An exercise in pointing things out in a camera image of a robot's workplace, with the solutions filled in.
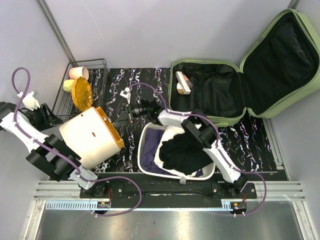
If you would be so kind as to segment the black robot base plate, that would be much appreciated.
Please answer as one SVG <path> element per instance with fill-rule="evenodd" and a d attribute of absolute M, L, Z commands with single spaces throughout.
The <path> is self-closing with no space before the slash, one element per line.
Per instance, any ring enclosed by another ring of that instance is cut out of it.
<path fill-rule="evenodd" d="M 204 209 L 219 208 L 222 201 L 241 202 L 256 200 L 253 183 L 247 183 L 238 193 L 221 174 L 215 173 L 207 180 L 188 180 L 185 184 L 178 179 L 147 175 L 144 173 L 100 173 L 98 183 L 92 190 L 81 190 L 82 199 L 110 197 L 112 208 L 137 209 Z"/>

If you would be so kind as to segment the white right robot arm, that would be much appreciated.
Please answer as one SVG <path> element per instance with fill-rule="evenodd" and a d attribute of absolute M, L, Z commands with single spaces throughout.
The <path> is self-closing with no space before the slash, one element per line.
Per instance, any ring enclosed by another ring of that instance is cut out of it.
<path fill-rule="evenodd" d="M 123 104 L 114 125 L 132 124 L 141 116 L 146 116 L 154 125 L 164 126 L 164 137 L 168 137 L 173 128 L 178 130 L 177 134 L 160 143 L 156 154 L 160 160 L 158 167 L 188 176 L 215 163 L 227 184 L 228 195 L 236 199 L 244 194 L 248 179 L 227 156 L 217 128 L 199 109 L 170 111 L 159 106 L 155 99 L 143 99 L 137 104 Z"/>

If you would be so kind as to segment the white grey cloth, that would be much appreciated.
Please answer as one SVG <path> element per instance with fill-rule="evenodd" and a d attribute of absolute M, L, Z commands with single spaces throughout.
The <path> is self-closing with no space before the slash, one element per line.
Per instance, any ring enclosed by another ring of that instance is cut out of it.
<path fill-rule="evenodd" d="M 160 139 L 154 163 L 175 177 L 207 180 L 215 172 L 213 160 L 180 127 L 168 126 Z"/>

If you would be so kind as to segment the white cosmetic tube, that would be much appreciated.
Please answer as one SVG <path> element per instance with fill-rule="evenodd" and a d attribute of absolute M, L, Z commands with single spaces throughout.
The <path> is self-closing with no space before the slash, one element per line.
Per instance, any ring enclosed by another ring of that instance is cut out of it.
<path fill-rule="evenodd" d="M 177 71 L 175 73 L 175 75 L 176 75 L 176 78 L 178 80 L 178 83 L 180 85 L 180 88 L 181 88 L 183 94 L 189 95 L 191 93 L 191 89 L 188 85 L 187 77 L 181 71 Z"/>

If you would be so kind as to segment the white round cosmetic jar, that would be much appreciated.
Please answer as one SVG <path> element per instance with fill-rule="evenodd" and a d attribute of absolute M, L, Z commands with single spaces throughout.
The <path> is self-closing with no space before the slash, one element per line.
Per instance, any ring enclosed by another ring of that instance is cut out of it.
<path fill-rule="evenodd" d="M 183 89 L 183 87 L 181 86 L 181 84 L 179 82 L 176 84 L 176 90 L 180 95 L 184 95 L 185 94 L 184 93 L 184 89 Z"/>

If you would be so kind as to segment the pink cup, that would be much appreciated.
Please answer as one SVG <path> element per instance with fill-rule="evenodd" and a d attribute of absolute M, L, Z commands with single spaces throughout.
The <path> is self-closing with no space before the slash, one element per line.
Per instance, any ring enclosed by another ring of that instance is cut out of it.
<path fill-rule="evenodd" d="M 68 73 L 70 79 L 73 80 L 76 80 L 80 77 L 85 78 L 86 80 L 89 79 L 89 71 L 85 66 L 72 67 Z"/>

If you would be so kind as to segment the white cylinder appliance orange lid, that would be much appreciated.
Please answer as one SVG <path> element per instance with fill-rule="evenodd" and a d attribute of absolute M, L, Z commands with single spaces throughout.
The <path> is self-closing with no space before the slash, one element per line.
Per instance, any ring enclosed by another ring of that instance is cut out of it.
<path fill-rule="evenodd" d="M 78 156 L 82 166 L 91 170 L 119 153 L 124 141 L 101 107 L 90 107 L 63 123 L 59 132 Z"/>

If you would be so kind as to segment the light green cup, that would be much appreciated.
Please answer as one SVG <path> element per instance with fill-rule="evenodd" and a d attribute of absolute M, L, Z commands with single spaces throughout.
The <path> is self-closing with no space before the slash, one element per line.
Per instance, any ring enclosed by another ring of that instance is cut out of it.
<path fill-rule="evenodd" d="M 67 92 L 67 93 L 71 93 L 74 82 L 75 82 L 74 79 L 66 79 L 66 80 L 63 82 L 63 90 L 64 90 L 65 92 Z"/>

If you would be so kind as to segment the black garment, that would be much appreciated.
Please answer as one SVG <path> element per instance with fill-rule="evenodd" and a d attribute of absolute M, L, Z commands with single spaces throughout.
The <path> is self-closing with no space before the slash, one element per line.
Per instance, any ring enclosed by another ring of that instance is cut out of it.
<path fill-rule="evenodd" d="M 176 170 L 185 175 L 191 175 L 213 163 L 207 153 L 198 148 L 185 133 L 164 141 L 159 149 L 159 159 L 164 169 Z"/>

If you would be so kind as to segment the beige cosmetic stick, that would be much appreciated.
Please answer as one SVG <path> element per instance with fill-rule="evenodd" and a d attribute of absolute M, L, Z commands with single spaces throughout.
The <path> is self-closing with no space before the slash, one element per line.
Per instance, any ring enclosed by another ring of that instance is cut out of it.
<path fill-rule="evenodd" d="M 192 84 L 192 82 L 189 80 L 189 78 L 188 77 L 184 77 L 185 78 L 185 80 L 186 80 L 186 83 L 187 83 L 187 85 L 188 85 L 188 87 L 189 88 L 192 88 L 193 87 L 193 84 Z"/>

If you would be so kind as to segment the white rectangular plastic basin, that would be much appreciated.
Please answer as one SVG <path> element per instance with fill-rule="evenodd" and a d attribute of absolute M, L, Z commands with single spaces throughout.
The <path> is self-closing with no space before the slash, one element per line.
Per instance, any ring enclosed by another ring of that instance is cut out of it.
<path fill-rule="evenodd" d="M 185 175 L 176 170 L 163 169 L 156 164 L 159 160 L 158 148 L 162 146 L 162 142 L 183 132 L 181 127 L 159 126 L 151 122 L 145 125 L 138 145 L 137 164 L 139 169 L 147 175 L 176 180 L 185 178 L 187 181 L 204 181 L 212 177 L 215 172 L 215 163 L 211 163 L 191 175 Z"/>

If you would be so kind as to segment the green hard-shell suitcase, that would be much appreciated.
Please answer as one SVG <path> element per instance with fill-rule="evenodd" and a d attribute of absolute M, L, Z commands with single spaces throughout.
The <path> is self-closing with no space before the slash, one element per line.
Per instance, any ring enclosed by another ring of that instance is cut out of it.
<path fill-rule="evenodd" d="M 177 92 L 176 72 L 192 82 Z M 168 107 L 201 110 L 216 126 L 236 124 L 245 114 L 273 118 L 320 88 L 320 37 L 306 15 L 280 12 L 246 52 L 240 65 L 219 60 L 172 63 Z"/>

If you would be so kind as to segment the navy blue garment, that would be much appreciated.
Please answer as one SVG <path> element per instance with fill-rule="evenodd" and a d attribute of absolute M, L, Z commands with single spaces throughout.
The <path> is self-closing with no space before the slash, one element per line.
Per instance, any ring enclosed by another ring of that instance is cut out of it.
<path fill-rule="evenodd" d="M 146 126 L 139 143 L 138 166 L 143 173 L 187 180 L 205 180 L 215 165 L 180 127 Z"/>

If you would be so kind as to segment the aluminium rail frame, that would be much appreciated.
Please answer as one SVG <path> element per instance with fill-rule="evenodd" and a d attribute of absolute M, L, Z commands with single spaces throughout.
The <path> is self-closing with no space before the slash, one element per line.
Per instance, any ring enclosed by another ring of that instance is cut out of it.
<path fill-rule="evenodd" d="M 214 208 L 113 208 L 111 197 L 81 198 L 71 181 L 41 181 L 24 237 L 27 240 L 317 240 L 297 181 L 251 181 L 256 199 L 231 214 L 236 201 Z"/>

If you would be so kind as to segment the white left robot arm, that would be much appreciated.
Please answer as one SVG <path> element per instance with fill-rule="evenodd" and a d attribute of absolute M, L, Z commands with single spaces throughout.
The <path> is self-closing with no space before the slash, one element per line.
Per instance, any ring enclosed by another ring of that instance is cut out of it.
<path fill-rule="evenodd" d="M 81 157 L 63 140 L 41 132 L 63 123 L 47 104 L 41 104 L 36 110 L 19 109 L 17 122 L 14 121 L 16 107 L 14 103 L 0 103 L 0 129 L 14 134 L 24 143 L 29 152 L 26 157 L 29 163 L 57 182 L 76 181 L 81 191 L 90 196 L 103 198 L 108 193 L 107 184 L 83 167 Z"/>

